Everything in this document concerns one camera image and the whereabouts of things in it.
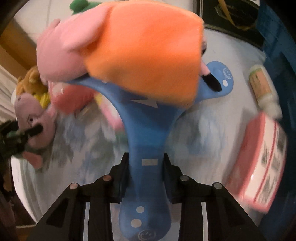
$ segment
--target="white dot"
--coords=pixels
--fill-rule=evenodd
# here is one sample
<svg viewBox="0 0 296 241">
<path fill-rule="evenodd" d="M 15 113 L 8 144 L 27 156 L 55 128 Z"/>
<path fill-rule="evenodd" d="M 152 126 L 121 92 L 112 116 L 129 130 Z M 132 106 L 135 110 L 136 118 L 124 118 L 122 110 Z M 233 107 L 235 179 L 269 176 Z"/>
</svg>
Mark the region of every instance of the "white dot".
<svg viewBox="0 0 296 241">
<path fill-rule="evenodd" d="M 137 207 L 136 209 L 137 213 L 143 213 L 145 211 L 145 208 L 142 206 Z"/>
<path fill-rule="evenodd" d="M 225 87 L 227 87 L 227 85 L 228 85 L 227 80 L 223 80 L 222 83 Z"/>
<path fill-rule="evenodd" d="M 139 219 L 133 219 L 133 220 L 131 221 L 131 226 L 132 226 L 133 228 L 139 228 L 139 227 L 141 227 L 141 225 L 142 225 L 142 221 L 139 220 Z"/>
</svg>

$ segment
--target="green toy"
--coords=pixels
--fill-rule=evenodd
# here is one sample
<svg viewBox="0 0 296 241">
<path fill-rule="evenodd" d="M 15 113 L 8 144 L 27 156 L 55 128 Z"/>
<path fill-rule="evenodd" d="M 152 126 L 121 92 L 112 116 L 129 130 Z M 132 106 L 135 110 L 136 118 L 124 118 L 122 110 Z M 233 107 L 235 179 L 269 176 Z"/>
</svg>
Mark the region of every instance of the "green toy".
<svg viewBox="0 0 296 241">
<path fill-rule="evenodd" d="M 72 15 L 74 15 L 80 12 L 85 12 L 86 10 L 94 8 L 100 4 L 101 2 L 88 2 L 87 0 L 74 0 L 70 4 L 70 9 L 73 11 Z"/>
</svg>

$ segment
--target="orange label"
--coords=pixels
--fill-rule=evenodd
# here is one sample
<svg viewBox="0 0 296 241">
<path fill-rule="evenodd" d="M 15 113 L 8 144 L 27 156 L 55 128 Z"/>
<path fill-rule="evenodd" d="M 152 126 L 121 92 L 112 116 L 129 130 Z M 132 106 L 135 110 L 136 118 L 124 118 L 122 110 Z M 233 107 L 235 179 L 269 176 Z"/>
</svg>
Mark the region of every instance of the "orange label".
<svg viewBox="0 0 296 241">
<path fill-rule="evenodd" d="M 260 99 L 263 95 L 271 93 L 271 89 L 261 69 L 254 70 L 249 76 L 250 84 L 255 93 L 256 99 Z"/>
</svg>

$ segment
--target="blue plastic object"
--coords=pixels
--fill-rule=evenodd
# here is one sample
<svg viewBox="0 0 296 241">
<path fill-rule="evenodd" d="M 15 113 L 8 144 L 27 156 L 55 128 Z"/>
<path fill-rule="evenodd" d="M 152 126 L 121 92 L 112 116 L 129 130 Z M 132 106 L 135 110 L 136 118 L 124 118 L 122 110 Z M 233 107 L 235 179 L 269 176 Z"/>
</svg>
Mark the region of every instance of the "blue plastic object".
<svg viewBox="0 0 296 241">
<path fill-rule="evenodd" d="M 275 12 L 260 2 L 257 29 L 265 38 L 264 66 L 279 94 L 280 122 L 288 136 L 283 178 L 275 200 L 259 229 L 268 241 L 278 241 L 296 215 L 296 44 Z"/>
<path fill-rule="evenodd" d="M 196 102 L 225 96 L 233 89 L 233 77 L 224 64 L 214 61 L 207 66 L 219 80 L 222 91 L 212 91 L 200 79 Z M 131 178 L 119 213 L 122 234 L 128 240 L 143 239 L 142 235 L 153 240 L 163 238 L 171 226 L 162 176 L 164 145 L 171 127 L 184 109 L 147 100 L 88 75 L 71 83 L 102 93 L 117 109 L 124 123 Z"/>
</svg>

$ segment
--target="white smiley face drawing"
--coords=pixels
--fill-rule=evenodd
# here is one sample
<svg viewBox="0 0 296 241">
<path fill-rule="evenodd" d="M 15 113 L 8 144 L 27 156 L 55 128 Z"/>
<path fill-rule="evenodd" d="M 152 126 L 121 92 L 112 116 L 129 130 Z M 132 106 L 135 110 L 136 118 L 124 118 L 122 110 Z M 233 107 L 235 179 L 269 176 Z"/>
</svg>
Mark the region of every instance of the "white smiley face drawing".
<svg viewBox="0 0 296 241">
<path fill-rule="evenodd" d="M 140 241 L 147 241 L 147 240 L 152 241 L 154 240 L 155 237 L 156 237 L 156 232 L 151 229 L 143 230 L 138 235 L 138 238 Z"/>
<path fill-rule="evenodd" d="M 223 73 L 227 79 L 231 79 L 232 75 L 228 69 L 223 69 Z"/>
</svg>

